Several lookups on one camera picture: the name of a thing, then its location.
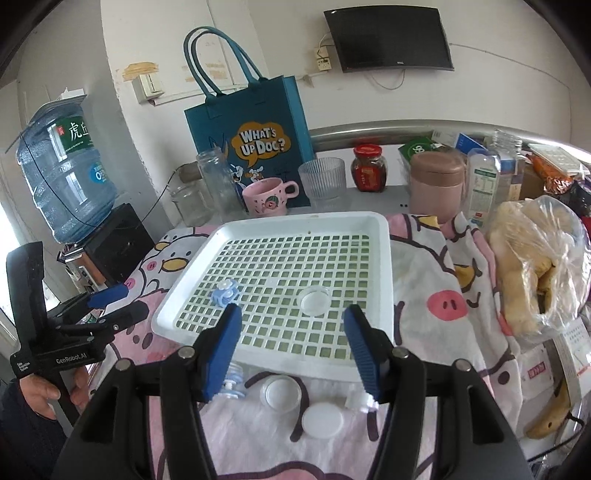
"blue round sticker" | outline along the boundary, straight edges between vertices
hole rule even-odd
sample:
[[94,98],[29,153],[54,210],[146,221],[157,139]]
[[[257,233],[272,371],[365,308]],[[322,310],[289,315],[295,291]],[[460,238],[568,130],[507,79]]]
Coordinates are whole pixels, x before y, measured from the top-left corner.
[[89,173],[90,179],[95,183],[104,183],[107,181],[105,169],[100,163],[95,163],[93,166],[91,166]]

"pink pig nose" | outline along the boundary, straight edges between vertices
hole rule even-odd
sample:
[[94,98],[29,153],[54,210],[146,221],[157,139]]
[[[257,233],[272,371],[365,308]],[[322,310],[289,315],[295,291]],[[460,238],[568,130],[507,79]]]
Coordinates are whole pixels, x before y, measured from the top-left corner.
[[468,314],[466,301],[461,294],[453,290],[434,293],[427,299],[427,308],[440,320],[450,322]]

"tote bag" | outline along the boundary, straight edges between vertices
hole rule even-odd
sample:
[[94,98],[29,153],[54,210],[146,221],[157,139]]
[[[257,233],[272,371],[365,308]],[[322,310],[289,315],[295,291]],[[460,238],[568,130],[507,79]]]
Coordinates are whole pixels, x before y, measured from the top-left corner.
[[[197,41],[205,34],[228,42],[248,81],[247,88],[224,94],[205,73],[197,57]],[[300,186],[300,194],[288,201],[288,207],[309,205],[297,169],[314,158],[314,151],[295,77],[266,79],[242,47],[213,27],[192,30],[185,38],[184,53],[205,94],[204,104],[185,110],[197,151],[220,147],[239,192],[253,181],[279,177]]]

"human hand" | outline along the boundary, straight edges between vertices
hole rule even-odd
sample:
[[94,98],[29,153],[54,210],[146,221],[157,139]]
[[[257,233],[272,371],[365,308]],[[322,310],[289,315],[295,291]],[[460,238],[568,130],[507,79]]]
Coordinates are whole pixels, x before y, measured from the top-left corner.
[[[22,396],[35,413],[48,418],[56,419],[48,400],[59,400],[60,390],[50,381],[38,375],[29,375],[19,380]],[[70,393],[70,400],[80,410],[84,410],[89,402],[88,396],[88,372],[86,367],[78,367],[74,372],[76,386]]]

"mug handle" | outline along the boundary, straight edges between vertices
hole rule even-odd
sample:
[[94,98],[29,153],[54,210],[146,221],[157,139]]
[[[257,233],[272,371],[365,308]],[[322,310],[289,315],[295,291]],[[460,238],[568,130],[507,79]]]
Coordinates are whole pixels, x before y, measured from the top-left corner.
[[[287,187],[289,187],[290,185],[293,185],[293,187],[295,188],[294,193],[287,193]],[[284,182],[283,191],[285,192],[285,198],[294,199],[300,194],[300,186],[296,182],[294,182],[293,180],[290,180],[290,181]]]

